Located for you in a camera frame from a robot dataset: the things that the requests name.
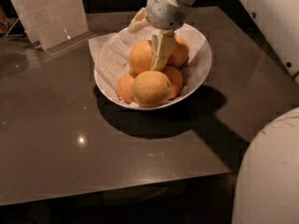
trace table top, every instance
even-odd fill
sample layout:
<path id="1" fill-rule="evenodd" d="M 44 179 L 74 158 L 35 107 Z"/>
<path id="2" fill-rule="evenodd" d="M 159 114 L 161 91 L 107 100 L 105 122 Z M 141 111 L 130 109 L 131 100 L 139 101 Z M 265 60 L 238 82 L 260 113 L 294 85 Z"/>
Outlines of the table top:
<path id="1" fill-rule="evenodd" d="M 87 18 L 104 35 L 134 14 Z M 255 134 L 299 105 L 299 86 L 218 7 L 195 8 L 188 24 L 212 69 L 190 97 L 150 112 L 104 97 L 87 42 L 50 57 L 0 37 L 0 205 L 237 171 Z"/>

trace white bowl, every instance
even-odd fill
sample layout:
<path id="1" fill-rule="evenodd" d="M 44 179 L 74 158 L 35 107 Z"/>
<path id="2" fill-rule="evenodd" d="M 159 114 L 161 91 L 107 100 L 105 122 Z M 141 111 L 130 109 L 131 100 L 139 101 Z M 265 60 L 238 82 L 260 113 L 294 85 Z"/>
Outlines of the white bowl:
<path id="1" fill-rule="evenodd" d="M 151 39 L 159 30 L 147 27 L 137 34 L 130 34 L 126 29 L 110 35 L 104 46 L 101 46 L 95 59 L 94 77 L 99 90 L 113 103 L 135 110 L 155 110 L 174 105 L 193 92 L 205 81 L 212 64 L 212 52 L 206 38 L 194 27 L 184 24 L 176 34 L 184 37 L 190 45 L 188 64 L 181 70 L 184 85 L 181 93 L 174 100 L 157 107 L 140 107 L 137 103 L 126 104 L 116 93 L 118 78 L 130 70 L 127 58 L 131 47 L 141 41 Z"/>

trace bowl of oranges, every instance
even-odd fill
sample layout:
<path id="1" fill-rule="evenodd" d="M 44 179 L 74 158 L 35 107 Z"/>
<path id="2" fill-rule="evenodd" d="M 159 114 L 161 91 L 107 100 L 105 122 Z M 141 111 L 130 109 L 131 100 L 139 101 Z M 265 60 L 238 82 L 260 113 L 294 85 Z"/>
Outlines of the bowl of oranges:
<path id="1" fill-rule="evenodd" d="M 131 34 L 126 28 L 106 36 L 96 53 L 91 48 L 95 82 L 107 99 L 126 108 L 155 110 L 180 102 L 204 83 L 212 64 L 206 38 L 184 24 L 175 31 L 164 69 L 151 71 L 151 38 L 159 33 L 146 27 Z"/>

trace orange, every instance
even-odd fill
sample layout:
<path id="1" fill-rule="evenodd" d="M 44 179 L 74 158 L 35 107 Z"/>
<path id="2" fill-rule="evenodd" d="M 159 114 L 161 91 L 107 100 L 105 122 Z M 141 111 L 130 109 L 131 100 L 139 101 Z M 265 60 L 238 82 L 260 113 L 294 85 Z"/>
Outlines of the orange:
<path id="1" fill-rule="evenodd" d="M 134 101 L 132 95 L 132 85 L 134 81 L 134 76 L 126 72 L 118 79 L 116 85 L 116 93 L 122 98 L 127 104 Z"/>
<path id="2" fill-rule="evenodd" d="M 141 107 L 155 107 L 167 103 L 170 92 L 170 80 L 160 71 L 140 73 L 132 85 L 132 95 Z"/>
<path id="3" fill-rule="evenodd" d="M 142 40 L 136 43 L 130 50 L 128 63 L 131 71 L 138 75 L 149 71 L 151 64 L 151 41 Z"/>
<path id="4" fill-rule="evenodd" d="M 163 70 L 163 73 L 167 75 L 171 83 L 171 93 L 169 99 L 174 99 L 180 93 L 183 87 L 183 76 L 177 70 L 177 68 L 172 66 L 166 66 Z"/>
<path id="5" fill-rule="evenodd" d="M 167 65 L 180 68 L 189 57 L 190 47 L 185 38 L 176 35 L 176 42 L 168 58 Z"/>

